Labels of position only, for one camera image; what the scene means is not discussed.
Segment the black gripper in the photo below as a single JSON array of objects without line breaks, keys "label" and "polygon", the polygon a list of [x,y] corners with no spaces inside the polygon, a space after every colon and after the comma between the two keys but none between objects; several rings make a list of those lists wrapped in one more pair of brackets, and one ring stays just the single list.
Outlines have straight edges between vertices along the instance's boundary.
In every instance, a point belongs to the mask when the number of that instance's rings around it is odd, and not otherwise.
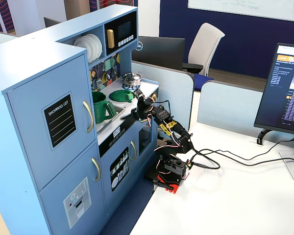
[{"label": "black gripper", "polygon": [[138,88],[134,91],[134,96],[137,98],[137,110],[131,110],[130,114],[121,118],[121,120],[143,120],[147,119],[148,114],[155,109],[155,99],[148,97],[145,99],[143,92]]}]

